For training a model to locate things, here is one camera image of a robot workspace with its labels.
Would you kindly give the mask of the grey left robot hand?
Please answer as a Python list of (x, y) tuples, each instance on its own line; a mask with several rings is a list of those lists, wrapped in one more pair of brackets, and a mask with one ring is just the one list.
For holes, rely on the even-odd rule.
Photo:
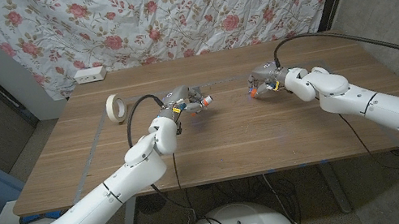
[(211, 101), (212, 98), (202, 95), (199, 88), (189, 88), (186, 85), (181, 85), (162, 99), (159, 117), (171, 118), (177, 121), (183, 112), (197, 114), (205, 110)]

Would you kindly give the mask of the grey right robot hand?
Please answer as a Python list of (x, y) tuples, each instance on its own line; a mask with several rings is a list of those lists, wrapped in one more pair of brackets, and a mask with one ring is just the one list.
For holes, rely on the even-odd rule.
[(275, 62), (266, 62), (257, 66), (248, 76), (247, 82), (251, 98), (257, 98), (266, 92), (283, 90), (282, 69)]

